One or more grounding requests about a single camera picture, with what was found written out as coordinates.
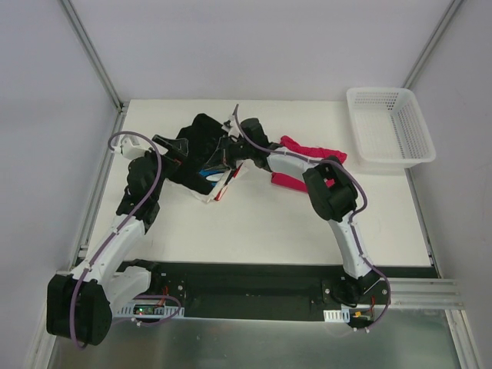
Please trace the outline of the black t shirt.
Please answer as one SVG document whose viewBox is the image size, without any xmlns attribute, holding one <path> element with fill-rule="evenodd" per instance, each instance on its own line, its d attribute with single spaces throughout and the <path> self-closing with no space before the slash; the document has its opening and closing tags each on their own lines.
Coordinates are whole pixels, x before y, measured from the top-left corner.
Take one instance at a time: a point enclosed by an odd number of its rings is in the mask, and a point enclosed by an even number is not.
<svg viewBox="0 0 492 369">
<path fill-rule="evenodd" d="M 178 140 L 188 141 L 188 155 L 168 179 L 199 194 L 209 195 L 214 185 L 201 176 L 200 171 L 217 151 L 220 140 L 227 136 L 221 123 L 205 113 L 198 114 L 191 125 L 178 132 Z"/>
</svg>

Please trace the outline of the white red shirt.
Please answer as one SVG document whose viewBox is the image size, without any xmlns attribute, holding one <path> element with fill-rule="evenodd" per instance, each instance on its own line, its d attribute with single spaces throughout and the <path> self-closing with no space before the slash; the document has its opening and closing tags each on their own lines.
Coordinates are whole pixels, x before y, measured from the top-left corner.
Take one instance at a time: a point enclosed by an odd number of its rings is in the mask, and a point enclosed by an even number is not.
<svg viewBox="0 0 492 369">
<path fill-rule="evenodd" d="M 239 161 L 236 169 L 218 168 L 202 170 L 199 172 L 200 176 L 212 185 L 212 189 L 208 194 L 194 193 L 194 196 L 205 204 L 213 201 L 218 202 L 226 193 L 228 186 L 247 171 L 248 169 L 244 166 L 244 161 Z"/>
</svg>

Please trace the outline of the pink t shirt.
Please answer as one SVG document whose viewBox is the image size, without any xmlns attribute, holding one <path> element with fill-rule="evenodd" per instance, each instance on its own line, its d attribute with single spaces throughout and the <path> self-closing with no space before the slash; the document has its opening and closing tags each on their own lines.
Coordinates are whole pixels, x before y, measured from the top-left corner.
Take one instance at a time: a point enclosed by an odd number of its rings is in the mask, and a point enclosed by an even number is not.
<svg viewBox="0 0 492 369">
<path fill-rule="evenodd" d="M 345 163 L 345 161 L 347 160 L 347 153 L 343 151 L 338 151 L 330 148 L 301 145 L 287 135 L 281 136 L 278 144 L 281 146 L 281 148 L 286 148 L 292 153 L 303 156 L 308 160 L 310 164 L 316 161 L 328 159 L 330 157 L 335 157 L 340 164 Z M 283 174 L 276 171 L 271 174 L 271 183 L 278 187 L 286 188 L 293 191 L 299 191 L 303 193 L 308 192 L 307 186 L 303 181 L 296 179 L 291 175 Z"/>
</svg>

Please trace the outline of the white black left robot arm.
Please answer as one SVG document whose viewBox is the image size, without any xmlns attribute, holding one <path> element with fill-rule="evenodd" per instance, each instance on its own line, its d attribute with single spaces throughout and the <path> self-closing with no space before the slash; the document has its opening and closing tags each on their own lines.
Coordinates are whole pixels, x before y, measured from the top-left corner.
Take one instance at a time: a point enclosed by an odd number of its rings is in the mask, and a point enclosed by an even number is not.
<svg viewBox="0 0 492 369">
<path fill-rule="evenodd" d="M 47 287 L 46 331 L 72 340 L 76 347 L 98 345 L 108 334 L 114 315 L 141 294 L 156 298 L 162 280 L 140 266 L 117 272 L 129 251 L 148 233 L 160 210 L 159 198 L 188 156 L 185 138 L 147 138 L 120 131 L 108 148 L 129 161 L 127 184 L 111 226 L 98 245 L 67 274 L 55 274 Z"/>
</svg>

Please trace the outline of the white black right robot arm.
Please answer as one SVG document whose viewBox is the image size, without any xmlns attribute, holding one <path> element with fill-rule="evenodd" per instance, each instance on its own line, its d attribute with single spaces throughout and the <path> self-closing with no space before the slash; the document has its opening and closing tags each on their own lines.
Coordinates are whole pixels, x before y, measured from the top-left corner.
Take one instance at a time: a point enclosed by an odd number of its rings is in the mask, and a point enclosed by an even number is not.
<svg viewBox="0 0 492 369">
<path fill-rule="evenodd" d="M 352 307 L 364 303 L 383 274 L 369 258 L 356 224 L 356 215 L 367 207 L 361 186 L 334 156 L 310 158 L 269 142 L 256 118 L 237 122 L 236 128 L 238 134 L 221 140 L 224 164 L 234 168 L 239 161 L 252 160 L 260 169 L 301 181 L 315 213 L 330 225 L 342 256 L 344 280 L 331 288 L 332 298 Z"/>
</svg>

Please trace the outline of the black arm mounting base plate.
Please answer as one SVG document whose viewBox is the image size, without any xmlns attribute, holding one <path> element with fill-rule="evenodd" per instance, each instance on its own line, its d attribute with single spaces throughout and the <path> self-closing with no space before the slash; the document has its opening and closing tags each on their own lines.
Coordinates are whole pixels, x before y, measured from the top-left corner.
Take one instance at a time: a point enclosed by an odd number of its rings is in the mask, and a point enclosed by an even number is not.
<svg viewBox="0 0 492 369">
<path fill-rule="evenodd" d="M 260 321 L 322 321 L 343 304 L 382 306 L 390 294 L 377 273 L 359 279 L 340 266 L 159 262 L 134 259 L 151 273 L 147 294 L 168 292 L 185 317 Z"/>
</svg>

